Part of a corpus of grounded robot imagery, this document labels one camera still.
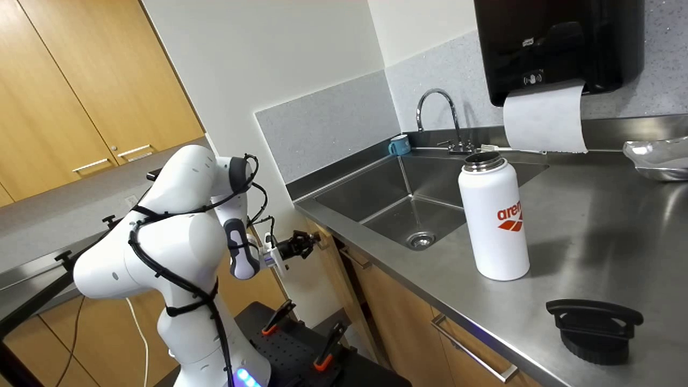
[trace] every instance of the white water bottle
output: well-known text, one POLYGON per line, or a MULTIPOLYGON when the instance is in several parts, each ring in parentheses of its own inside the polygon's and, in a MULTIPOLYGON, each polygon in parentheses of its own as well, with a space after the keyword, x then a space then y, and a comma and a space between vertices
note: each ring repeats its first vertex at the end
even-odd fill
POLYGON ((515 170, 498 153, 466 158, 459 174, 476 266, 491 280, 515 280, 528 270, 515 170))

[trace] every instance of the stainless steel sink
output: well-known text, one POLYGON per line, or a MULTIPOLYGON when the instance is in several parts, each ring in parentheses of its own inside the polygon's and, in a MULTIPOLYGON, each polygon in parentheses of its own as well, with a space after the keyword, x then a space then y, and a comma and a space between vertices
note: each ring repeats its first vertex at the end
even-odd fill
MULTIPOLYGON (((466 221, 456 181, 463 162, 464 158, 436 153, 386 158, 314 200, 409 250, 425 250, 466 221)), ((515 165, 521 184, 539 170, 515 165)))

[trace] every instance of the cabinet handle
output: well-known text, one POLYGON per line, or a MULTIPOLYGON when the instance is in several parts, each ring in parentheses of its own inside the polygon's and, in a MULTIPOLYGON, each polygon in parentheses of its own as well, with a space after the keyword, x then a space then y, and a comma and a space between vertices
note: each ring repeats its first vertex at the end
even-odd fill
POLYGON ((347 247, 341 247, 340 253, 341 253, 343 258, 349 258, 350 263, 360 264, 361 270, 368 270, 368 266, 371 264, 370 260, 361 263, 361 260, 353 258, 347 247))
POLYGON ((88 177, 88 174, 101 170, 103 165, 111 167, 111 160, 110 158, 96 160, 92 163, 83 163, 79 167, 73 167, 73 173, 79 174, 79 177, 88 177))
POLYGON ((125 162, 135 162, 135 160, 141 160, 147 156, 152 156, 152 146, 150 145, 144 145, 144 146, 137 146, 137 149, 128 149, 125 153, 119 153, 116 158, 125 160, 125 162))
POLYGON ((439 315, 436 318, 432 318, 432 327, 452 343, 453 348, 463 350, 464 354, 469 354, 476 363, 479 363, 485 372, 491 372, 496 380, 502 380, 504 385, 519 372, 519 368, 512 363, 505 372, 496 372, 491 363, 485 363, 484 359, 479 359, 470 348, 466 348, 463 343, 459 343, 445 327, 442 322, 448 320, 448 316, 439 315))

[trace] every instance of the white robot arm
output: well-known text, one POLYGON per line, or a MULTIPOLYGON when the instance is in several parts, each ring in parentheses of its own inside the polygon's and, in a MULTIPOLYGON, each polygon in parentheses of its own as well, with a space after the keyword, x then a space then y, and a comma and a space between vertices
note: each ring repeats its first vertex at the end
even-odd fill
POLYGON ((246 235, 252 177, 246 160, 214 160, 204 146, 184 146, 75 264, 75 287, 85 296, 144 290, 163 296, 156 331, 181 363, 177 387, 269 385, 269 361, 228 316, 214 280, 225 250, 234 278, 261 270, 246 235))

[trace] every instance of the black paper towel dispenser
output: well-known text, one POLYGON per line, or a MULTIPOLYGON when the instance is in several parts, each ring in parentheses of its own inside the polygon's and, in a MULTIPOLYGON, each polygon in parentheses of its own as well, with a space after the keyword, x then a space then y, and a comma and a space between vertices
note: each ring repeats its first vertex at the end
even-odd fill
POLYGON ((608 93, 642 66, 642 0, 476 0, 476 16, 493 105, 577 78, 608 93))

